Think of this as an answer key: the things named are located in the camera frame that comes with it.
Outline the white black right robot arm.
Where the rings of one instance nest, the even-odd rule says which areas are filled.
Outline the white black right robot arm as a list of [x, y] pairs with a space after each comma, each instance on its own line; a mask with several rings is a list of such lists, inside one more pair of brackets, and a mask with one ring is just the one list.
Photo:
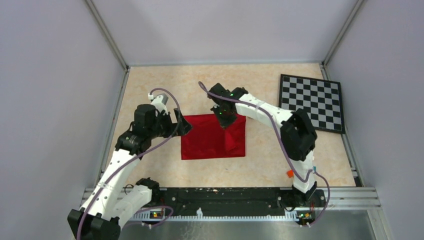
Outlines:
[[294, 174], [293, 200], [299, 206], [307, 206], [313, 200], [316, 189], [313, 160], [318, 138], [307, 112], [302, 108], [293, 111], [271, 105], [243, 87], [230, 91], [217, 83], [206, 93], [214, 102], [211, 110], [222, 128], [228, 128], [238, 116], [244, 116], [274, 130]]

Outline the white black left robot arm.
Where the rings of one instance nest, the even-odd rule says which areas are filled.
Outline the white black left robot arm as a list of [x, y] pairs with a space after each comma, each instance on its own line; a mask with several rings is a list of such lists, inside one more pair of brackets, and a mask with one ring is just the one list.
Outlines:
[[134, 190], [118, 199], [127, 178], [143, 156], [158, 149], [173, 137], [186, 135], [192, 126], [180, 107], [174, 109], [176, 122], [162, 104], [141, 104], [134, 120], [117, 139], [109, 166], [80, 209], [72, 209], [67, 221], [77, 240], [117, 240], [130, 218], [141, 207], [154, 207], [160, 193], [136, 184]]

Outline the red cloth napkin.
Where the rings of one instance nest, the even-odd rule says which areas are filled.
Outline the red cloth napkin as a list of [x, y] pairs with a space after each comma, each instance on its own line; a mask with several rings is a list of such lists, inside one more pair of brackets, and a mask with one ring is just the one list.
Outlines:
[[214, 114], [188, 115], [192, 129], [181, 137], [182, 160], [238, 158], [246, 156], [246, 117], [237, 115], [222, 128]]

